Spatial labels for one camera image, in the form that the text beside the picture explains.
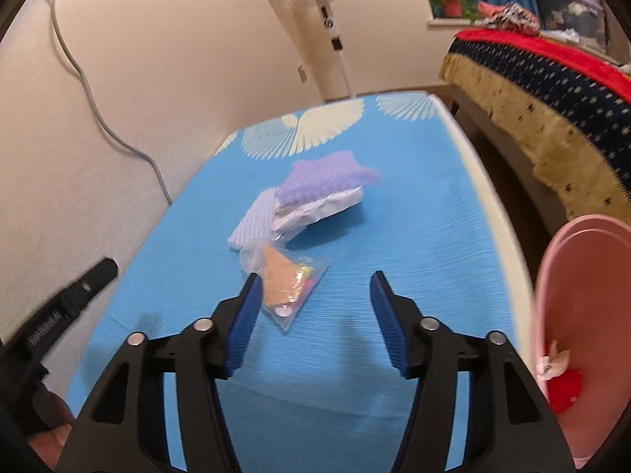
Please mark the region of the person's left hand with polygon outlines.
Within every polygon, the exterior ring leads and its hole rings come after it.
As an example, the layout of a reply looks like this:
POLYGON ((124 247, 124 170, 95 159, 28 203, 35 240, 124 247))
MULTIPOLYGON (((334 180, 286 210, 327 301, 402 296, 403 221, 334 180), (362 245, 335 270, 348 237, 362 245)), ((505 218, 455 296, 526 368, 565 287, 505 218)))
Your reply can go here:
POLYGON ((50 398, 62 424, 54 428, 54 430, 40 432, 31 436, 28 439, 28 443, 36 455, 39 456, 39 459, 51 471, 54 471, 57 469, 65 443, 69 438, 76 419, 67 403, 59 395, 51 393, 50 398))

